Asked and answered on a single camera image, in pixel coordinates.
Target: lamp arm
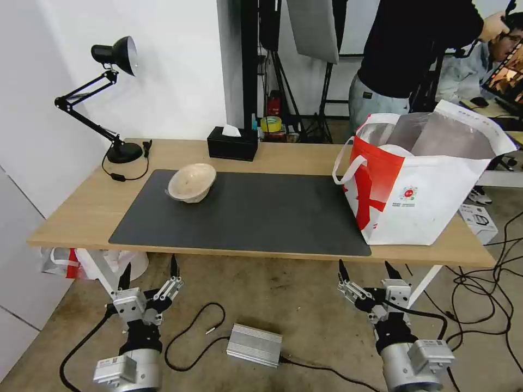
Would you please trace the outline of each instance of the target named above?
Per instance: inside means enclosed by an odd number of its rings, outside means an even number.
[[[102,75],[100,75],[99,77],[91,80],[90,82],[87,82],[83,86],[78,87],[76,90],[73,90],[70,93],[68,93],[64,96],[58,97],[54,100],[54,104],[57,108],[66,112],[68,115],[74,117],[81,123],[87,125],[89,128],[91,128],[95,132],[99,133],[106,139],[109,139],[116,147],[118,147],[121,144],[121,140],[120,140],[118,134],[113,134],[110,131],[108,131],[107,129],[105,129],[104,127],[92,122],[87,117],[85,117],[83,114],[80,114],[79,112],[75,111],[73,109],[73,107],[75,105],[77,105],[78,103],[86,100],[87,98],[99,93],[100,91],[105,90],[107,87],[115,84],[117,81],[117,75],[118,75],[117,71],[114,71],[112,69],[108,70],[108,71],[102,73]],[[109,80],[109,83],[104,84],[103,86],[101,86],[101,87],[97,88],[96,90],[93,90],[89,93],[83,93],[83,94],[80,93],[85,88],[91,86],[92,84],[94,84],[102,79]]]

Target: sneaker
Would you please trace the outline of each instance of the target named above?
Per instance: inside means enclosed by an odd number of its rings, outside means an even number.
[[[467,198],[468,200],[473,201],[477,204],[492,204],[492,199],[485,194],[485,191],[483,190],[482,186],[475,186],[474,188],[472,188]]]

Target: lamp shade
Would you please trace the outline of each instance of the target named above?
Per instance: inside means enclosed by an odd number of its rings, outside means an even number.
[[[130,36],[120,38],[113,46],[93,45],[91,55],[101,64],[115,64],[127,74],[136,76],[138,57]]]

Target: cardboard box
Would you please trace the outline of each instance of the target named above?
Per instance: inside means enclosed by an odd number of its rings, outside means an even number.
[[[485,245],[497,234],[497,227],[484,207],[462,204],[459,213],[479,241]]]

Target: black tissue box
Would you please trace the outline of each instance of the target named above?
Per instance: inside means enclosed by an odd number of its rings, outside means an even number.
[[[207,147],[211,158],[225,158],[239,161],[252,161],[258,149],[258,133],[240,129],[241,137],[225,136],[223,127],[214,127],[207,137]]]

